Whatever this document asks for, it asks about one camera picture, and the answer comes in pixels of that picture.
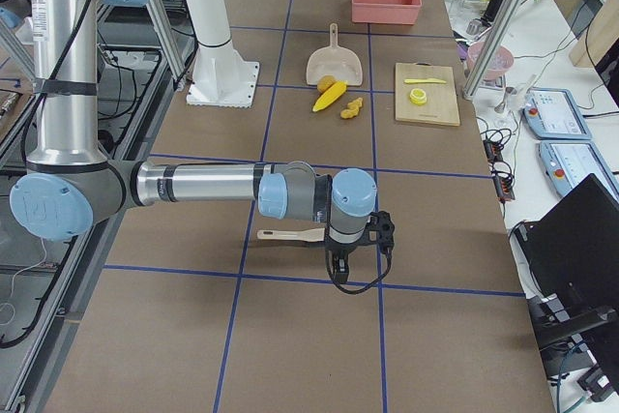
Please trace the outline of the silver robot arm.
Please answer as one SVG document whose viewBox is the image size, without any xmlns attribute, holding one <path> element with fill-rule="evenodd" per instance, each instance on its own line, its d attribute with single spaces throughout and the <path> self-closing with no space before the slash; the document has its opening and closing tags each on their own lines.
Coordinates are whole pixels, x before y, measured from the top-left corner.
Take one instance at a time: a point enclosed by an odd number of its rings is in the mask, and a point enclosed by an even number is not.
<svg viewBox="0 0 619 413">
<path fill-rule="evenodd" d="M 49 241 L 64 241 L 136 206 L 157 201 L 248 200 L 276 219 L 324 224 L 325 264 L 344 289 L 348 256 L 361 246 L 393 250 L 393 224 L 374 208 L 376 185 L 363 170 L 318 175 L 305 162 L 169 164 L 123 162 L 98 141 L 97 8 L 149 0 L 31 0 L 34 39 L 34 150 L 12 188 L 19 224 Z"/>
</svg>

